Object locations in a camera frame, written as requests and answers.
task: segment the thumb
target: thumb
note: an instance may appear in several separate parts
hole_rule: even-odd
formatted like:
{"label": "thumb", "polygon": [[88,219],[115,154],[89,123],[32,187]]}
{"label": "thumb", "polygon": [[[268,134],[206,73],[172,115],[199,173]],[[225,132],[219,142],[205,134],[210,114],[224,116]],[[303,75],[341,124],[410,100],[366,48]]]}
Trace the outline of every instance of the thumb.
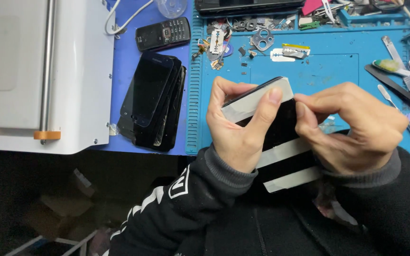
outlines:
{"label": "thumb", "polygon": [[282,90],[273,88],[266,92],[259,101],[256,112],[245,129],[253,135],[260,136],[263,140],[273,120],[275,120],[278,108],[281,105]]}
{"label": "thumb", "polygon": [[302,102],[297,102],[295,109],[297,111],[297,125],[295,126],[297,134],[308,140],[313,147],[325,145],[329,137],[319,128],[314,112]]}

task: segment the white machine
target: white machine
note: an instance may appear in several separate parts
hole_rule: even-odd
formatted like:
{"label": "white machine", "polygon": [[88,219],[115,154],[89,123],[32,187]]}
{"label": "white machine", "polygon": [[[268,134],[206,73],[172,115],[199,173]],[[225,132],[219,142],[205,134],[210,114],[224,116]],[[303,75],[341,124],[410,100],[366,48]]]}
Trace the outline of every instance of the white machine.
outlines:
{"label": "white machine", "polygon": [[0,0],[0,150],[74,154],[108,143],[108,14],[104,0]]}

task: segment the hand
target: hand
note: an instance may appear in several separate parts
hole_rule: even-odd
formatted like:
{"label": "hand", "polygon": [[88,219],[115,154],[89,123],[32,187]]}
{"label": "hand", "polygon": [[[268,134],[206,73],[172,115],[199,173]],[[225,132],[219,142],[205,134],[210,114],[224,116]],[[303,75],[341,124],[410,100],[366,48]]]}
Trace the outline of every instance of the hand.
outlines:
{"label": "hand", "polygon": [[[403,139],[409,121],[357,85],[345,82],[312,96],[296,94],[299,136],[305,138],[329,170],[341,174],[373,171],[384,166]],[[350,134],[324,134],[317,126],[338,113]]]}
{"label": "hand", "polygon": [[275,119],[281,104],[282,91],[274,88],[265,93],[254,116],[245,127],[225,119],[221,107],[226,98],[229,100],[256,86],[245,83],[236,84],[216,77],[211,88],[210,103],[206,114],[216,152],[230,167],[244,173],[252,172],[259,161],[265,133]]}

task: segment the gray cuff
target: gray cuff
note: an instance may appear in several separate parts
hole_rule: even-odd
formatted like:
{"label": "gray cuff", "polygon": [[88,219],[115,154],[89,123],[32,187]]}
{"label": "gray cuff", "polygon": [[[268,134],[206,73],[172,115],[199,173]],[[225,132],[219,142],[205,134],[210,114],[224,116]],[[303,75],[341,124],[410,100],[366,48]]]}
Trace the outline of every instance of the gray cuff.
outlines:
{"label": "gray cuff", "polygon": [[236,189],[251,186],[254,178],[259,174],[257,169],[254,169],[250,174],[233,169],[219,157],[213,144],[205,151],[205,162],[214,177]]}
{"label": "gray cuff", "polygon": [[332,183],[335,185],[364,189],[388,184],[398,177],[400,171],[401,160],[398,150],[395,148],[389,161],[380,169],[370,173],[343,175],[324,170],[323,174],[331,178]]}

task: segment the green clip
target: green clip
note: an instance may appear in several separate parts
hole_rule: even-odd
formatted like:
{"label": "green clip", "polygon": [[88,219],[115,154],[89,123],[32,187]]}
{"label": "green clip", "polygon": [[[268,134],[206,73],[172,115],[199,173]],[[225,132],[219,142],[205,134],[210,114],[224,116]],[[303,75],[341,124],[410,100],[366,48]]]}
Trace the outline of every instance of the green clip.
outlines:
{"label": "green clip", "polygon": [[300,25],[300,30],[317,28],[319,26],[320,26],[320,21],[313,21],[313,22],[310,22],[310,23],[301,24]]}

